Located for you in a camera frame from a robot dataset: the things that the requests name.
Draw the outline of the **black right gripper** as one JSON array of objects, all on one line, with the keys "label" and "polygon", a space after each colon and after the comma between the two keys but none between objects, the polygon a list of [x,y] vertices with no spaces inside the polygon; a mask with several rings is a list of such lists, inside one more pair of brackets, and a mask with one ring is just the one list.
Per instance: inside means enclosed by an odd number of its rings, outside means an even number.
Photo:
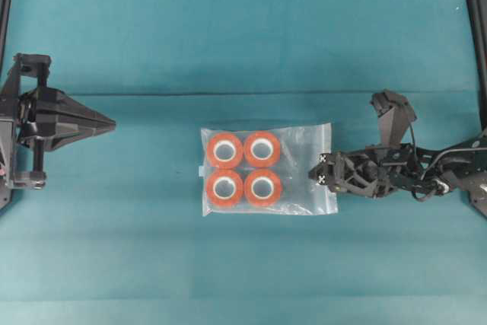
[{"label": "black right gripper", "polygon": [[396,175],[416,167],[411,144],[398,148],[375,145],[357,151],[322,153],[308,177],[332,193],[384,198],[399,190]]}]

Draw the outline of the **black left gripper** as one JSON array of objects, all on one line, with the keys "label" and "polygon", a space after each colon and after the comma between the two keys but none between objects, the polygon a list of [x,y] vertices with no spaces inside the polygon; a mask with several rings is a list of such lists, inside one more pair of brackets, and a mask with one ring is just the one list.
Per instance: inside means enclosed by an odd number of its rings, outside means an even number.
[{"label": "black left gripper", "polygon": [[[44,151],[111,132],[116,122],[47,86],[51,58],[18,53],[1,88],[1,182],[10,189],[44,188]],[[33,150],[33,167],[17,167],[18,146]]]}]

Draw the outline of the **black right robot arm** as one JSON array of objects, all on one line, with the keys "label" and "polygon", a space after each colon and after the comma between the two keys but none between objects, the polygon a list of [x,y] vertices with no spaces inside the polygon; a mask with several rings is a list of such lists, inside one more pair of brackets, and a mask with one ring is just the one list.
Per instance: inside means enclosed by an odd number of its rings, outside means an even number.
[{"label": "black right robot arm", "polygon": [[310,180],[333,193],[372,199],[404,190],[424,202],[462,190],[477,212],[486,213],[485,131],[457,145],[428,150],[402,141],[416,119],[405,96],[383,90],[373,94],[371,105],[378,118],[380,144],[320,154],[308,173]]}]

